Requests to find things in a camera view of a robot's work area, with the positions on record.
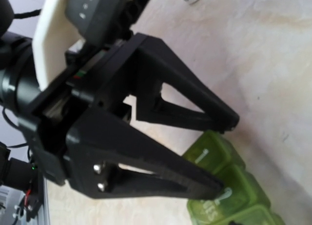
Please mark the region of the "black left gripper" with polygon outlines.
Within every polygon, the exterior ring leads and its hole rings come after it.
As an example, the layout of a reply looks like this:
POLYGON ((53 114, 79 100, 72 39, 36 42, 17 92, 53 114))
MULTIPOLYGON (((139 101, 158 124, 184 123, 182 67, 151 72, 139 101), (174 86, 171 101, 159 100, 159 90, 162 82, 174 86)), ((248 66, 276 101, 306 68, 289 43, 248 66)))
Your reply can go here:
POLYGON ((123 101, 134 84, 130 56, 122 46, 114 47, 84 76, 72 67, 35 98, 19 118, 43 176, 57 185, 69 180, 65 155, 66 134, 88 109, 100 108, 123 121, 131 118, 131 107, 123 101))

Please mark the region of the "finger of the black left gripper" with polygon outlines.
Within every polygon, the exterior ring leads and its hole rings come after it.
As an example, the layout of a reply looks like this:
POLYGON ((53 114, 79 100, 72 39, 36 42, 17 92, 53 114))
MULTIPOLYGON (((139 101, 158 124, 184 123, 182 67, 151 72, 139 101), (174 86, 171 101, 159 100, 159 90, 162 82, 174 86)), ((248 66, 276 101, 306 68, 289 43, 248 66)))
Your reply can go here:
POLYGON ((71 188, 93 199, 214 199, 223 182, 100 108, 85 111, 66 134, 71 188))
POLYGON ((123 43, 133 69, 135 121, 220 133, 239 115, 211 91, 162 39, 135 35, 123 43))

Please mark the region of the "green pill organizer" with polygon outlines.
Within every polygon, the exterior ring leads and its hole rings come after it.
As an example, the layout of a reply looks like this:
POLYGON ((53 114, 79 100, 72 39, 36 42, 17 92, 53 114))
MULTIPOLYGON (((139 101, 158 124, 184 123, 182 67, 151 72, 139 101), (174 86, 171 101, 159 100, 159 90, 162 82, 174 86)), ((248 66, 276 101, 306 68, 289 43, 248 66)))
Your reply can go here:
POLYGON ((271 202, 234 146, 221 134, 203 133, 183 157, 211 172, 224 183, 213 200, 189 200, 194 225, 283 225, 271 202))

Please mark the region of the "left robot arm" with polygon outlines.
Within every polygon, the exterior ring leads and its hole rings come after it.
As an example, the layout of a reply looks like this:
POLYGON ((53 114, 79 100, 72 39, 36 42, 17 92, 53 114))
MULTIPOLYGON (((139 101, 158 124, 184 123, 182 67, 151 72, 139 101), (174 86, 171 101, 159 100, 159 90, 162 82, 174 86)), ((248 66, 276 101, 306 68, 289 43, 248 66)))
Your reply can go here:
POLYGON ((29 39, 4 40, 13 64, 0 101, 19 118, 43 175, 94 199, 163 196, 214 199, 224 185, 130 125, 136 119, 196 130, 231 131, 239 115, 159 38, 141 33, 122 45, 91 43, 43 92, 29 39))

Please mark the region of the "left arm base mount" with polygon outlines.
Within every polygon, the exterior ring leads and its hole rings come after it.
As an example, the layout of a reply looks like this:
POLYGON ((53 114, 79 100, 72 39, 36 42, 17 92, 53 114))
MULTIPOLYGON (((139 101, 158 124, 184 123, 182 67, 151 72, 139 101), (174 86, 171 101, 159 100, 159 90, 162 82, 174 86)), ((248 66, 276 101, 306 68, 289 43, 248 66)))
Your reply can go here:
POLYGON ((24 196, 16 208, 14 225, 17 225, 23 218, 26 222, 30 222, 38 215, 44 204, 43 178, 37 164, 34 160, 30 160, 28 163, 19 162, 19 165, 17 184, 18 189, 24 192, 24 196))

